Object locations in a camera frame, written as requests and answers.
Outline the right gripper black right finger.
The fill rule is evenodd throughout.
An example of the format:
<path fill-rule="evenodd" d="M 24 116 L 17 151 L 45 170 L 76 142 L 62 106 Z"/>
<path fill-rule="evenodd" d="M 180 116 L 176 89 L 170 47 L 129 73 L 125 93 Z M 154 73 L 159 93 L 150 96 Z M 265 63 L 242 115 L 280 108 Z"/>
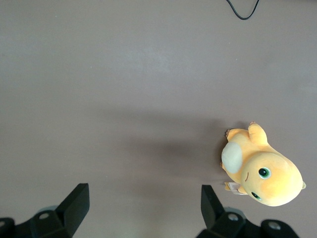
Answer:
<path fill-rule="evenodd" d="M 206 225 L 199 238 L 297 238 L 285 222 L 266 219 L 260 226 L 251 223 L 235 208 L 223 207 L 211 185 L 201 187 L 201 213 Z"/>

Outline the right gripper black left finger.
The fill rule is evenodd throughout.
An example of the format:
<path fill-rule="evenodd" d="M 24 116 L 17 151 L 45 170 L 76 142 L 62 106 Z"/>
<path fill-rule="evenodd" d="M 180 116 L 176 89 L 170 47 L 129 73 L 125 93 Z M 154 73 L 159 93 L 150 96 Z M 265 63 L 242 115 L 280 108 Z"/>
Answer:
<path fill-rule="evenodd" d="M 58 205 L 42 209 L 29 220 L 16 224 L 0 219 L 2 238 L 71 238 L 89 211 L 89 185 L 78 184 Z"/>

